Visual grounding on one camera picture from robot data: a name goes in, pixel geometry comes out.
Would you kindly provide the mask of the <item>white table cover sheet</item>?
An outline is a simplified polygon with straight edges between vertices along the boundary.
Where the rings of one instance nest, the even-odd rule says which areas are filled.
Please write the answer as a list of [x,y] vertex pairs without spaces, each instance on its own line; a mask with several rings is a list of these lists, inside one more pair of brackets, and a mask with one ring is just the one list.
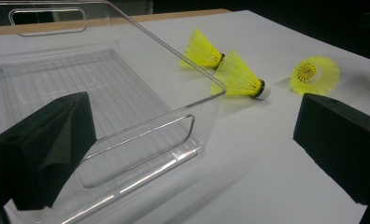
[[333,97],[370,115],[370,60],[249,11],[140,23],[171,48],[201,30],[235,51],[271,86],[270,96],[223,96],[206,149],[185,189],[146,206],[124,224],[358,224],[363,207],[292,138],[300,97],[290,85],[304,58],[323,55],[340,69]]

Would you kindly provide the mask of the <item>clear plastic container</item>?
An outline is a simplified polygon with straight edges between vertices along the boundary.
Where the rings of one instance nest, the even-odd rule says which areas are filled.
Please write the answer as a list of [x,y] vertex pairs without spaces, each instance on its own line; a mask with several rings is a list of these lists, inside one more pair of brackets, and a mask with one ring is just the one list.
[[124,224],[185,189],[224,86],[105,0],[0,1],[0,133],[90,97],[96,141],[52,207],[13,224]]

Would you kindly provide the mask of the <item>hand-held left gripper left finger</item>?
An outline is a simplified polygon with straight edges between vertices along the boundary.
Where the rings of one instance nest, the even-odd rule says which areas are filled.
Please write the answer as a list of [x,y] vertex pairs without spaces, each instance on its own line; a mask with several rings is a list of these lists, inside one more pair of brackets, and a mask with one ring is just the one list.
[[0,133],[0,206],[53,206],[96,141],[89,94],[57,98]]

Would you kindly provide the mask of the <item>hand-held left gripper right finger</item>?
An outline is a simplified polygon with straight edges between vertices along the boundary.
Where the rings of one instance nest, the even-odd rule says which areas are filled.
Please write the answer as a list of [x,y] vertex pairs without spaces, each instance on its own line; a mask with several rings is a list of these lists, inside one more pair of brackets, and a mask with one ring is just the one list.
[[357,203],[370,204],[370,116],[336,99],[303,96],[293,140]]

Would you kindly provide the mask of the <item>yellow shuttlecock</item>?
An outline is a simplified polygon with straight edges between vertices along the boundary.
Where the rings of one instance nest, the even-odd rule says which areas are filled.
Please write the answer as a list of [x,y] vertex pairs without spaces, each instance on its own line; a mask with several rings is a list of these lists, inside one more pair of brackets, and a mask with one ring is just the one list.
[[292,70],[292,90],[299,95],[326,95],[339,81],[340,70],[328,57],[312,56],[299,62]]
[[218,51],[199,29],[194,29],[183,50],[183,56],[199,67],[216,69],[225,54]]
[[214,77],[225,86],[227,95],[265,100],[271,93],[270,86],[258,78],[235,51],[223,57]]

